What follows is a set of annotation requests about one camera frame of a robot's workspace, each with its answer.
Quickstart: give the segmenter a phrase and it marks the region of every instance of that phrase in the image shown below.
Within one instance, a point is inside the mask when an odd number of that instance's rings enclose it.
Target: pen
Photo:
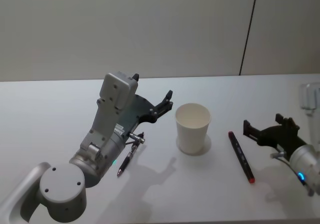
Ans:
[[[251,171],[251,168],[249,166],[249,163],[245,157],[244,152],[242,151],[240,144],[235,136],[235,134],[232,131],[229,131],[228,133],[229,139],[231,141],[231,145],[234,149],[234,152],[236,154],[236,157],[238,158],[241,167],[246,175],[246,178],[248,179],[249,183],[253,184],[255,183],[255,177],[254,174]]]
[[[144,133],[141,133],[138,135],[138,137],[140,138],[144,138]],[[126,155],[124,161],[122,162],[116,176],[120,177],[122,175],[122,173],[124,172],[124,170],[126,169],[126,167],[128,166],[130,160],[132,159],[132,157],[134,156],[134,154],[136,153],[136,150],[138,149],[139,145],[140,145],[140,141],[136,140],[133,142],[132,146],[131,146],[131,151],[128,153],[128,155]]]

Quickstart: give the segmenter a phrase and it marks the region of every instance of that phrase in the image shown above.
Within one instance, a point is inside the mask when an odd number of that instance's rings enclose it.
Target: cable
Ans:
[[[135,143],[136,141],[130,141],[130,142],[127,142],[125,145],[130,145],[130,144],[133,144]]]
[[[287,163],[285,160],[279,159],[278,157],[275,157],[274,159],[277,159],[278,161],[286,164],[286,165],[291,169],[291,171],[293,171],[293,173],[298,177],[297,173],[292,169],[292,167],[290,166],[289,163]]]

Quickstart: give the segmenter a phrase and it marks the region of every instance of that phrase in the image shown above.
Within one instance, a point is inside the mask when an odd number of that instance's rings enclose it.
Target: white wall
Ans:
[[[0,0],[0,81],[238,75],[254,0]]]
[[[320,73],[320,0],[256,0],[242,75]]]

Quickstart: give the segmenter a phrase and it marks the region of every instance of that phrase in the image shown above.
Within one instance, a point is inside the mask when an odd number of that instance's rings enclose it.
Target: cup rim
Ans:
[[[178,110],[179,110],[181,107],[186,106],[186,105],[190,105],[190,104],[200,106],[201,108],[204,108],[205,110],[207,110],[207,112],[209,113],[209,121],[208,121],[205,125],[200,126],[200,127],[188,127],[188,126],[185,126],[185,125],[181,124],[181,123],[177,120],[177,112],[178,112]],[[205,126],[208,126],[208,125],[211,123],[211,119],[212,119],[212,116],[211,116],[211,113],[210,113],[209,109],[206,108],[205,106],[203,106],[203,105],[201,105],[201,104],[199,104],[199,103],[195,103],[195,102],[188,102],[188,103],[185,103],[185,104],[179,106],[179,107],[176,109],[174,116],[175,116],[175,121],[176,121],[176,123],[178,123],[180,126],[182,126],[182,127],[184,127],[184,128],[188,128],[188,129],[201,129],[201,128],[204,128]]]

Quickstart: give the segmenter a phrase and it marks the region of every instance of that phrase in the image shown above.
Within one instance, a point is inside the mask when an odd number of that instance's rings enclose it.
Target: white table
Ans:
[[[276,125],[275,115],[281,113],[294,118],[301,127],[299,136],[309,142],[298,86],[319,81],[320,74],[141,79],[136,93],[153,104],[173,90],[173,109],[157,123],[138,127],[136,132],[145,132],[145,148],[140,147],[117,178],[128,147],[122,152],[101,182],[87,189],[86,210],[74,223],[294,223],[320,218],[320,197],[308,197],[295,175],[270,159],[271,148],[242,135],[245,119],[264,129]],[[102,80],[0,83],[0,200],[38,163],[69,161],[91,127],[101,84]],[[206,106],[212,115],[211,149],[202,156],[185,155],[176,147],[175,111],[189,102]],[[254,185],[239,165],[228,131],[234,131],[250,162]],[[57,222],[40,206],[30,223]]]

